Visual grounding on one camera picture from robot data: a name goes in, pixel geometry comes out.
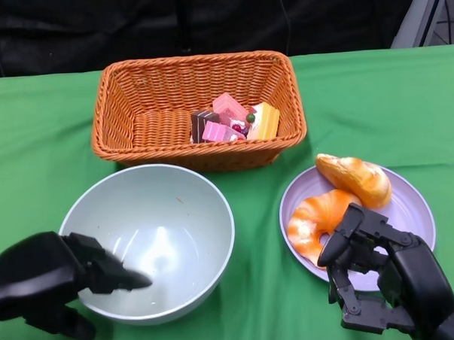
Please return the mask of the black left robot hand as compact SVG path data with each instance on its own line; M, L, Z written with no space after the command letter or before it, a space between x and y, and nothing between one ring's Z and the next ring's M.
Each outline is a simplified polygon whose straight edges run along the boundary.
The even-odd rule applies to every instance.
M89 289L110 294L151 283L147 276L125 269L95 238L37 233L0 253L0 321L21 317L49 334L94 340L93 324L69 307L78 293Z

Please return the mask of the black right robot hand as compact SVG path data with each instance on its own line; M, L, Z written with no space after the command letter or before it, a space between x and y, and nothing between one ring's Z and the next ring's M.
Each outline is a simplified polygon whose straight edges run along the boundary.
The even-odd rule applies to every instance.
M346 209L317 264L344 328L430 340L454 312L454 292L428 244L360 205Z

